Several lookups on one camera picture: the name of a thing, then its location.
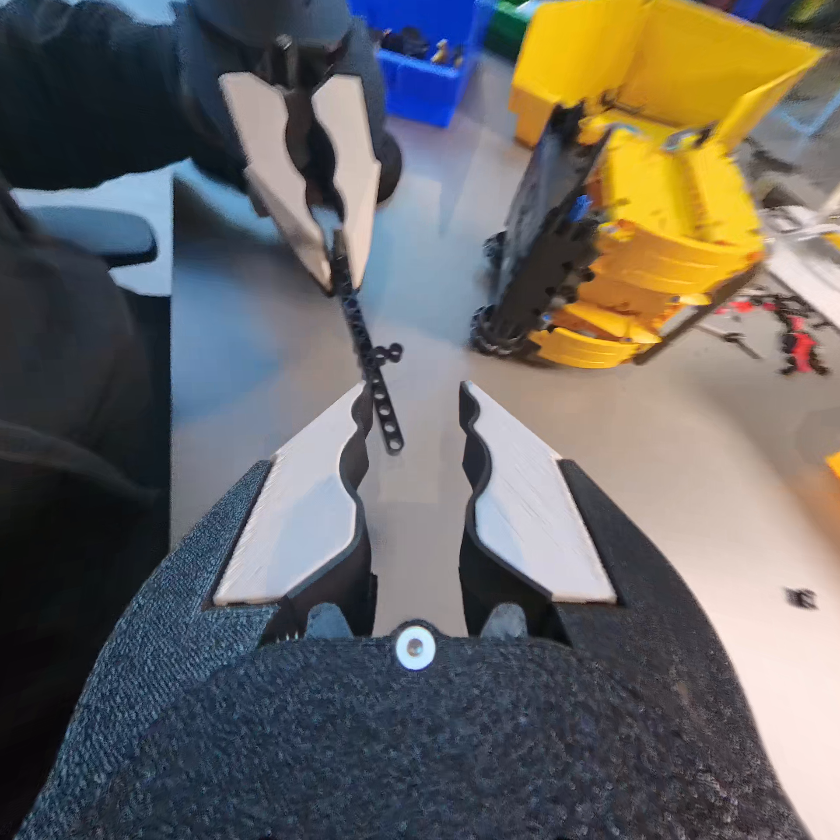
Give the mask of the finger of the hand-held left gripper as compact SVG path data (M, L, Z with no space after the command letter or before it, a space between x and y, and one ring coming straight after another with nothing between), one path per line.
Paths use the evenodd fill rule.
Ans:
M314 116L335 159L332 185L342 201L342 232L353 289L371 253L382 166L375 157L361 79L333 75L312 95Z
M257 204L324 293L333 293L324 235L307 201L305 178L287 145L289 111L282 87L228 72L218 84L245 154L245 179Z

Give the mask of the pile of small brick parts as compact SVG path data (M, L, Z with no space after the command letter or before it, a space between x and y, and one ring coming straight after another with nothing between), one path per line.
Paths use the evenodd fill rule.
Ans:
M803 298L786 292L770 291L764 288L748 290L717 306L714 314L740 321L742 316L752 312L768 312L780 324L779 345L782 376L810 374L829 376L833 373L821 356L821 344L816 332L826 329L829 321Z

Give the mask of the green plastic bin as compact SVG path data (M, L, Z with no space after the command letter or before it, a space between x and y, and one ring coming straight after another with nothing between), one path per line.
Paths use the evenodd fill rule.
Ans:
M484 47L494 56L515 63L530 20L541 1L497 1L486 30Z

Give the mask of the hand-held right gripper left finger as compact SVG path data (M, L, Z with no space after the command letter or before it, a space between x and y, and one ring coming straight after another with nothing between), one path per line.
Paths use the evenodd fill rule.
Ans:
M371 388L360 382L273 454L214 607L278 607L281 632L293 635L329 602L354 635L372 635L377 580L359 494L372 421Z

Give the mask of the person's left forearm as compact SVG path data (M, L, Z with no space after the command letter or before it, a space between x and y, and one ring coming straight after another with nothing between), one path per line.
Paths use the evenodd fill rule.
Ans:
M83 189L192 157L173 24L108 2L1 10L1 168L16 188Z

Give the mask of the grey desk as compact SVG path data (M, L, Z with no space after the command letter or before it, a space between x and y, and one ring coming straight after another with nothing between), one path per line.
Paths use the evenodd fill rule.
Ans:
M424 617L466 632L458 576L469 483L459 384L472 381L575 460L676 567L738 671L764 747L814 838L838 838L838 341L830 377L777 374L774 319L745 353L691 331L642 366L544 369L479 355L481 246L529 153L513 143L512 68L483 56L447 129L391 119L404 171L377 214L361 291L405 449L378 424L360 488L379 594L374 630ZM339 305L240 194L175 169L171 545L256 461L357 382ZM790 605L786 588L816 593Z

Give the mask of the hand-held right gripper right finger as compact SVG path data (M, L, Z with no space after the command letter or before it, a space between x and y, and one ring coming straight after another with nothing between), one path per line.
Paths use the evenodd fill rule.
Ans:
M617 592L562 469L562 456L472 381L458 389L470 486L458 556L465 624L501 604L527 632L562 637L560 605L617 606Z

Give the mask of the black yellow toy brick vehicle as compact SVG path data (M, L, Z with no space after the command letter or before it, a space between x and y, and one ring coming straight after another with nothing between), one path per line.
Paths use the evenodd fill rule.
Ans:
M655 128L613 107L552 106L484 244L495 297L481 354L611 370L644 364L754 275L761 222L716 124Z

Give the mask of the long black perforated beam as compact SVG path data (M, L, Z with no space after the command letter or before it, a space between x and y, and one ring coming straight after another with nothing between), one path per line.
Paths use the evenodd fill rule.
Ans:
M371 360L371 352L377 345L371 339L359 294L353 285L349 249L340 227L332 231L329 267L332 291L339 300L349 328L363 378L371 387L374 415L380 425L385 450L391 456L399 455L404 449L405 441L384 377L385 366L393 363L377 367Z

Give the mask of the yellow plastic bin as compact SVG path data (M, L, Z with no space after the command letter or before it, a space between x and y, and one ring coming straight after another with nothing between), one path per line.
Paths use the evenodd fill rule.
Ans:
M826 55L808 44L680 1L542 5L523 38L509 109L533 147L557 106L583 103L669 130L713 124L734 149Z

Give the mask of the blue plastic bin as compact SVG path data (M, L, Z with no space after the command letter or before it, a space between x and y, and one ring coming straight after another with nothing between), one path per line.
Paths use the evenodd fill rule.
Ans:
M399 39L408 28L422 56L409 47L381 42L378 60L389 114L446 128L480 63L485 35L496 9L483 1L350 1L351 12L370 29Z

